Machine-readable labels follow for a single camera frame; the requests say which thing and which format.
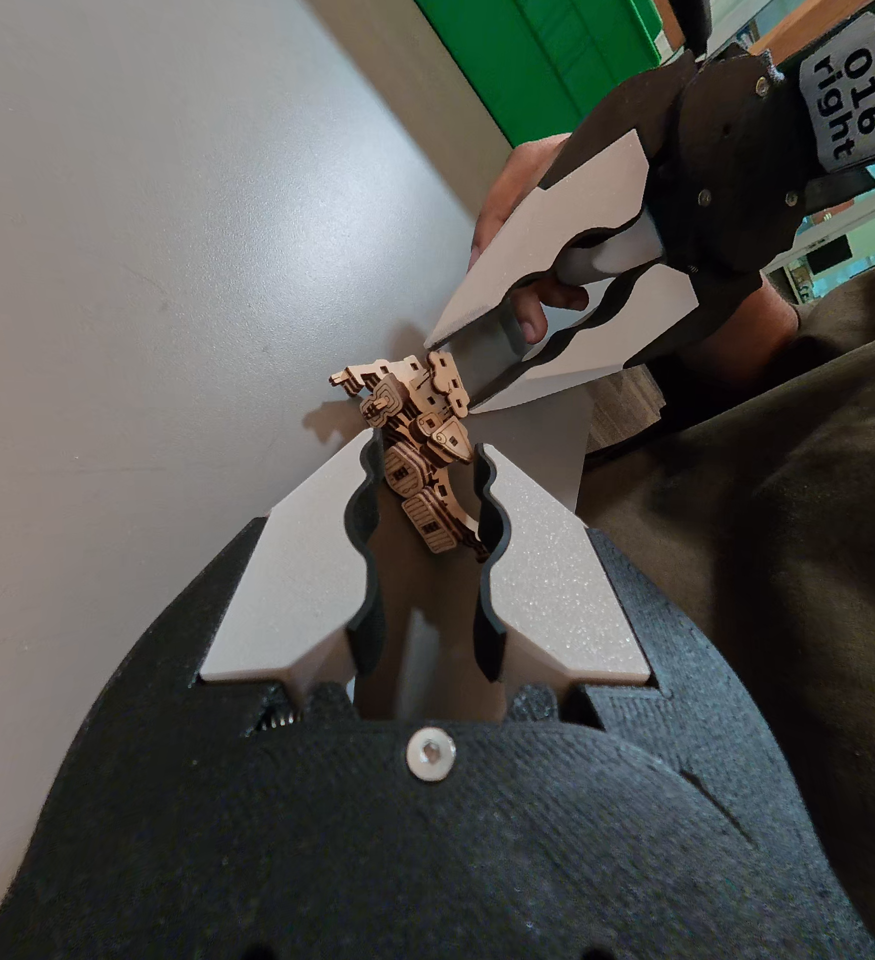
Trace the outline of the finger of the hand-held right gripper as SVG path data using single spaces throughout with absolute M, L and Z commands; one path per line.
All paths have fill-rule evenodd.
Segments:
M 446 342 L 496 308 L 518 282 L 551 269 L 576 238 L 634 220 L 648 171 L 633 128 L 558 182 L 534 187 L 468 271 L 425 346 Z
M 697 306 L 689 274 L 663 264 L 629 270 L 584 320 L 554 333 L 540 353 L 518 363 L 516 379 L 475 410 L 508 409 L 618 373 Z

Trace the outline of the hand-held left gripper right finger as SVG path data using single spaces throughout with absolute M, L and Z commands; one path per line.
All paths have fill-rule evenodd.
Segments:
M 645 685 L 651 668 L 588 528 L 488 443 L 476 446 L 479 669 L 503 685 Z

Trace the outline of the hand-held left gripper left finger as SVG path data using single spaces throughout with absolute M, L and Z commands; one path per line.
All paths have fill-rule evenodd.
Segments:
M 384 476 L 381 434 L 359 434 L 269 513 L 200 677 L 276 680 L 304 703 L 322 682 L 377 666 L 386 640 L 370 539 Z

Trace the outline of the wooden puzzle model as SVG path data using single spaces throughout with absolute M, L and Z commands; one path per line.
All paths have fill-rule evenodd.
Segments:
M 382 431 L 384 479 L 431 552 L 463 545 L 480 562 L 488 558 L 479 524 L 459 503 L 448 475 L 453 463 L 474 462 L 466 417 L 455 416 L 434 390 L 427 356 L 346 366 L 329 382 L 350 398 L 367 391 L 359 412 Z

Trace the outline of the person's right forearm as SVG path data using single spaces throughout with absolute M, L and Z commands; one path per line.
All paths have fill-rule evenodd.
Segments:
M 711 336 L 695 344 L 687 362 L 727 383 L 758 378 L 799 333 L 800 318 L 767 276 L 733 315 Z

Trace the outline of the grey desk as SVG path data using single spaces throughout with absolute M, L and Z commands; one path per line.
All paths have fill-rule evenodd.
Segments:
M 414 2 L 0 2 L 0 902 L 84 715 L 420 348 L 511 150 Z

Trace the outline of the person's right hand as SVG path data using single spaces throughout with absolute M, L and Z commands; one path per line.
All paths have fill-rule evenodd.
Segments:
M 528 141 L 513 149 L 479 211 L 468 269 L 475 265 L 516 208 L 540 183 L 569 137 L 570 133 L 565 132 Z M 547 334 L 545 306 L 582 311 L 589 304 L 589 294 L 584 287 L 564 284 L 551 275 L 517 289 L 510 299 L 518 325 L 531 346 L 542 341 Z

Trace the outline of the wooden railing beam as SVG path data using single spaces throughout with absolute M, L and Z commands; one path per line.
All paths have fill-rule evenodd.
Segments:
M 749 48 L 755 56 L 764 51 L 776 64 L 823 37 L 861 11 L 870 1 L 805 1 Z

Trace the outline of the green plastic bin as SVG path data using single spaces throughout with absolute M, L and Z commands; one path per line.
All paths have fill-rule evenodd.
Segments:
M 652 1 L 418 1 L 508 143 L 567 133 L 671 56 Z

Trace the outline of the person's olive clothing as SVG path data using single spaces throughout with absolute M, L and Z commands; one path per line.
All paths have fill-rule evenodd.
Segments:
M 577 511 L 743 681 L 875 936 L 875 268 L 713 409 L 591 468 Z

